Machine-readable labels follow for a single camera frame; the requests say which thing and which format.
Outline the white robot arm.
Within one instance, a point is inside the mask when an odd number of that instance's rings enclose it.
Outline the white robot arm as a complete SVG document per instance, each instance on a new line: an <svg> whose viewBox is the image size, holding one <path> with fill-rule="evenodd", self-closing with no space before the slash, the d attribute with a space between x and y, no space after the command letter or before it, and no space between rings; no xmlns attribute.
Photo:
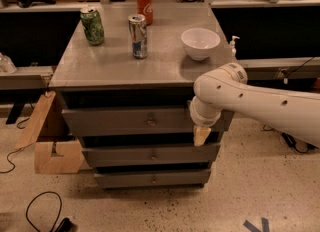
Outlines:
<svg viewBox="0 0 320 232"><path fill-rule="evenodd" d="M211 127L223 110L238 112L314 146L320 146L320 95L255 87L238 63L199 76L193 86L190 116L195 125Z"/></svg>

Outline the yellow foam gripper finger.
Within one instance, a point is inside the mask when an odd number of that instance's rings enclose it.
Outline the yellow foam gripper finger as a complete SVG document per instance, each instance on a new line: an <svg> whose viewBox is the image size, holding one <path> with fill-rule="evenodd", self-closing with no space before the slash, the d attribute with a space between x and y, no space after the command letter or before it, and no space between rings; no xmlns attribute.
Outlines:
<svg viewBox="0 0 320 232"><path fill-rule="evenodd" d="M195 125L193 127L193 140L196 147L202 146L211 133L210 127L202 127Z"/></svg>

